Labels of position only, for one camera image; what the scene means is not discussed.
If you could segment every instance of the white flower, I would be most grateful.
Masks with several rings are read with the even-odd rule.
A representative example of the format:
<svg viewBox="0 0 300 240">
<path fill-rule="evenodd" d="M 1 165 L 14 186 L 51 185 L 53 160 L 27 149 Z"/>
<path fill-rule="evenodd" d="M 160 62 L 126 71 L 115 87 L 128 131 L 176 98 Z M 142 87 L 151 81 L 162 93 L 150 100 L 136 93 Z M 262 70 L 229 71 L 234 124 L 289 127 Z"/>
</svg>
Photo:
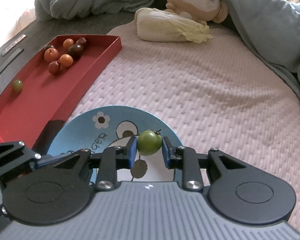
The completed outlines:
<svg viewBox="0 0 300 240">
<path fill-rule="evenodd" d="M 104 115 L 103 112 L 98 112 L 97 115 L 92 117 L 92 120 L 95 122 L 94 126 L 97 129 L 101 129 L 109 126 L 110 117 L 109 115 Z"/>
</svg>

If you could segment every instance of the plush toy ear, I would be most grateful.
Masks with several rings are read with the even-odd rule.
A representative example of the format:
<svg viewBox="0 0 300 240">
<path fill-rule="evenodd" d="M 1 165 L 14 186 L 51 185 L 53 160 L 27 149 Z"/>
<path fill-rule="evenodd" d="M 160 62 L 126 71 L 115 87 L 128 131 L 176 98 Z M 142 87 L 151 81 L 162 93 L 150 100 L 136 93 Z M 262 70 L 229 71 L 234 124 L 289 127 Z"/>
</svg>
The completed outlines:
<svg viewBox="0 0 300 240">
<path fill-rule="evenodd" d="M 228 12 L 228 6 L 224 2 L 220 1 L 220 11 L 218 15 L 212 19 L 212 21 L 215 23 L 223 22 L 227 18 Z"/>
</svg>

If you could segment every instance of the red box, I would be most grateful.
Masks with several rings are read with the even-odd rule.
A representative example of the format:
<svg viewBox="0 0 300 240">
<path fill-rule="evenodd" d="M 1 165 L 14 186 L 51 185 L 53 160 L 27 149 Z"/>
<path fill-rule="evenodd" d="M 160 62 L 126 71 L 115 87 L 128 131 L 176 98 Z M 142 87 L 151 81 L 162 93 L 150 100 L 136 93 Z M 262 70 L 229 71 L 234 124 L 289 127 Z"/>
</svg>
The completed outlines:
<svg viewBox="0 0 300 240">
<path fill-rule="evenodd" d="M 49 44 L 59 56 L 66 53 L 64 40 L 84 37 L 87 47 L 81 58 L 64 73 L 52 75 L 40 50 L 14 77 L 0 95 L 0 143 L 24 141 L 32 148 L 48 121 L 66 121 L 87 90 L 122 49 L 119 36 L 61 35 Z M 20 79 L 23 90 L 17 95 L 13 82 Z"/>
</svg>

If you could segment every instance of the cartoon plate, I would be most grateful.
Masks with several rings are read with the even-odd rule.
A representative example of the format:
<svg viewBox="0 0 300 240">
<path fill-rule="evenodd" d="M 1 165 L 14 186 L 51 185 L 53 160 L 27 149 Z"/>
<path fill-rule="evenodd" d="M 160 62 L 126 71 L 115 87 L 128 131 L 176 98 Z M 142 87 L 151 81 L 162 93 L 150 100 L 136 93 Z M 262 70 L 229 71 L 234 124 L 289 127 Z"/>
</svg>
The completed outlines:
<svg viewBox="0 0 300 240">
<path fill-rule="evenodd" d="M 172 129 L 154 115 L 128 106 L 104 106 L 83 113 L 66 124 L 57 134 L 48 150 L 52 156 L 77 151 L 82 148 L 91 149 L 92 153 L 101 153 L 109 146 L 125 146 L 130 137 L 138 137 L 145 130 L 159 130 L 162 136 L 168 136 L 175 146 L 182 145 Z M 141 156 L 146 161 L 146 174 L 133 181 L 172 181 L 173 170 L 164 166 L 161 149 L 151 156 Z M 118 171 L 118 181 L 130 181 L 129 170 Z M 91 181 L 96 180 L 96 171 Z"/>
</svg>

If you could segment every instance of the gray table surface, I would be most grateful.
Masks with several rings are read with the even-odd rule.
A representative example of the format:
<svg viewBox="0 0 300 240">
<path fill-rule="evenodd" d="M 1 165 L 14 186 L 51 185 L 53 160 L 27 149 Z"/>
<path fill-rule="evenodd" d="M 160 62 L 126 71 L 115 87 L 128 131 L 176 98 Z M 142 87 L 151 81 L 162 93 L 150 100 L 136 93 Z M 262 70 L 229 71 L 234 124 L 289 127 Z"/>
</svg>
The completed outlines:
<svg viewBox="0 0 300 240">
<path fill-rule="evenodd" d="M 74 20 L 54 19 L 47 22 L 34 21 L 0 48 L 0 66 L 17 49 L 24 51 L 0 75 L 0 94 L 18 71 L 49 41 L 64 34 L 107 34 L 114 27 L 127 24 L 134 19 L 134 13 L 102 14 Z M 1 57 L 2 51 L 21 34 L 27 37 Z"/>
</svg>

